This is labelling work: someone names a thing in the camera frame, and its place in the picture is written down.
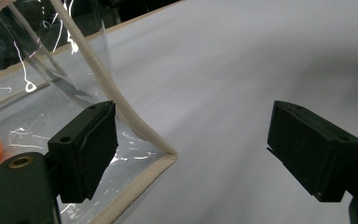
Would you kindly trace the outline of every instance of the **transparent pouch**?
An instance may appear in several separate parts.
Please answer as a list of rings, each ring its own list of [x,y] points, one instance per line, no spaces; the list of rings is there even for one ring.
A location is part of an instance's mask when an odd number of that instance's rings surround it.
[[[0,163],[48,152],[82,110],[112,100],[118,148],[93,198],[61,203],[62,223],[111,223],[176,160],[176,152],[118,91],[99,6],[92,0],[19,0],[0,11]]]

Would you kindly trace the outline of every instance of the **gray surface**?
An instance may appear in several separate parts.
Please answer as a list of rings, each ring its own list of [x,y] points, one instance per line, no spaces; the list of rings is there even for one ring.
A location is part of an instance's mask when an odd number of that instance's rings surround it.
[[[180,158],[117,223],[349,223],[267,150],[274,100],[358,136],[358,1],[187,0],[108,36],[118,86]]]

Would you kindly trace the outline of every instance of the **black bracket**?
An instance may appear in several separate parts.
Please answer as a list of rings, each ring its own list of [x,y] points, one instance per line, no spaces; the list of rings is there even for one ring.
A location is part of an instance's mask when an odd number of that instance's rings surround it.
[[[115,104],[92,105],[48,141],[0,165],[0,223],[60,223],[63,203],[91,199],[117,150]]]
[[[318,201],[338,203],[347,190],[358,208],[356,136],[300,105],[276,101],[268,145],[268,150]],[[352,224],[358,224],[356,211],[351,212]]]

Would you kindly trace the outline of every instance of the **transparent plastic sheet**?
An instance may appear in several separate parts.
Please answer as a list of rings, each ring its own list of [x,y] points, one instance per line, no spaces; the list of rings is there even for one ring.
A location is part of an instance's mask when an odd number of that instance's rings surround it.
[[[76,2],[80,1],[65,1],[66,10],[75,14]],[[93,31],[86,25],[86,33],[82,33],[103,65],[110,68],[98,8],[91,0],[82,2],[92,6],[87,7],[90,16],[74,21],[80,29],[79,23],[92,23]],[[36,16],[36,20],[35,15],[27,16],[29,10],[42,17]],[[4,52],[9,57],[8,60],[0,55],[2,162],[23,152],[46,153],[50,137],[87,106],[105,101],[106,96],[49,1],[19,0],[5,7],[0,12],[0,29],[0,44],[5,43]],[[146,168],[163,157],[162,151],[138,137],[119,116],[116,122],[119,146],[100,186],[90,201],[63,204],[59,200],[62,223],[90,222]]]

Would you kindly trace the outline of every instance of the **white table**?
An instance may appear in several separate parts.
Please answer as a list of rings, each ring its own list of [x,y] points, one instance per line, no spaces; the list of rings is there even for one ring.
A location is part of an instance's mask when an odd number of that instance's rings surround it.
[[[358,1],[186,0],[108,35],[117,83],[180,158],[115,222],[349,223],[267,150],[274,100],[358,136]]]

